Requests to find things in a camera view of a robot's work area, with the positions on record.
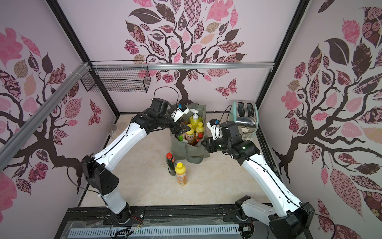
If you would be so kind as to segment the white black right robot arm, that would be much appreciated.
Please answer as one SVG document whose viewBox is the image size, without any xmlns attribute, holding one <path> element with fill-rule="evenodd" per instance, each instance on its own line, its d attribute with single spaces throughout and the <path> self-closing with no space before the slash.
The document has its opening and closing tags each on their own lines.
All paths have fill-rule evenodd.
<svg viewBox="0 0 382 239">
<path fill-rule="evenodd" d="M 211 136 L 202 141 L 209 153 L 221 151 L 236 160 L 261 186 L 271 205 L 247 197 L 239 204 L 245 218 L 253 218 L 269 227 L 277 239 L 296 239 L 309 230 L 316 214 L 310 203 L 302 203 L 272 171 L 258 147 L 244 140 L 233 121 L 207 122 Z"/>
</svg>

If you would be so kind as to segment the green fabric shopping bag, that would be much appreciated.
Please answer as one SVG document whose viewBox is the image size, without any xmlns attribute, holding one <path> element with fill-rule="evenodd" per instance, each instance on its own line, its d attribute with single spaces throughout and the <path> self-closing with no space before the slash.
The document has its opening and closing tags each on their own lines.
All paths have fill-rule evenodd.
<svg viewBox="0 0 382 239">
<path fill-rule="evenodd" d="M 179 118 L 179 122 L 190 127 L 187 132 L 179 136 L 171 136 L 171 148 L 175 160 L 187 160 L 189 163 L 199 164 L 210 153 L 202 146 L 202 141 L 206 136 L 206 105 L 187 105 L 186 113 Z"/>
</svg>

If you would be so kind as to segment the orange bottle yellow cap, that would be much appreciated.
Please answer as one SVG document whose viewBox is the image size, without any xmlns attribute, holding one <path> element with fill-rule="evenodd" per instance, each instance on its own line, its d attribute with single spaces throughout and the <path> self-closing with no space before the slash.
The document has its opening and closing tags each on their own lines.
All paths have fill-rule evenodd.
<svg viewBox="0 0 382 239">
<path fill-rule="evenodd" d="M 187 184 L 187 169 L 186 166 L 182 162 L 178 162 L 175 167 L 176 176 L 178 179 L 178 183 L 181 186 L 185 186 Z"/>
<path fill-rule="evenodd" d="M 190 130 L 185 132 L 185 138 L 188 141 L 188 144 L 195 145 L 196 144 L 195 129 L 193 128 L 193 126 L 190 123 L 187 126 L 190 128 Z"/>
<path fill-rule="evenodd" d="M 205 133 L 205 128 L 204 128 L 204 124 L 203 122 L 198 122 L 198 125 L 196 126 L 196 136 L 200 136 L 200 134 L 202 134 L 202 137 Z"/>
</svg>

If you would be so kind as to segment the red soap bottle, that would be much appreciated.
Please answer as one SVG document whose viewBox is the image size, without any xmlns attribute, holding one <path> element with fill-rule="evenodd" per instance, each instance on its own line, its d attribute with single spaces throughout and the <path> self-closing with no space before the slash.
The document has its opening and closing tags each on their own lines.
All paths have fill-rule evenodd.
<svg viewBox="0 0 382 239">
<path fill-rule="evenodd" d="M 204 138 L 204 133 L 203 132 L 198 132 L 196 142 L 199 143 L 203 140 Z"/>
</svg>

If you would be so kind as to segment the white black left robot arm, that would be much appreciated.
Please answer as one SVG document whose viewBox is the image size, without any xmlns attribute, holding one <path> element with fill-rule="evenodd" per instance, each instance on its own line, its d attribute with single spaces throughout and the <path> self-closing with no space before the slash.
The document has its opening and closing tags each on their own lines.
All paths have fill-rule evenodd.
<svg viewBox="0 0 382 239">
<path fill-rule="evenodd" d="M 129 205 L 118 189 L 119 178 L 112 173 L 122 158 L 151 132 L 168 128 L 173 135 L 180 136 L 190 130 L 179 120 L 191 109 L 178 104 L 172 113 L 168 113 L 169 107 L 168 101 L 154 98 L 151 106 L 134 116 L 109 146 L 94 156 L 85 156 L 80 164 L 86 181 L 100 195 L 109 215 L 119 224 L 127 223 L 131 215 Z"/>
</svg>

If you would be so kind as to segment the yellow pump soap bottle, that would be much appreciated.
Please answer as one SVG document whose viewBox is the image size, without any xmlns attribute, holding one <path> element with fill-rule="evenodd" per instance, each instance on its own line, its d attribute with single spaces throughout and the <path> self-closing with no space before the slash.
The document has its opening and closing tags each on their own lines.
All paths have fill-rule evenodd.
<svg viewBox="0 0 382 239">
<path fill-rule="evenodd" d="M 196 129 L 196 127 L 199 125 L 200 122 L 203 122 L 203 119 L 198 115 L 199 111 L 195 109 L 190 109 L 190 111 L 193 113 L 192 116 L 190 116 L 190 124 L 192 125 L 193 129 Z"/>
</svg>

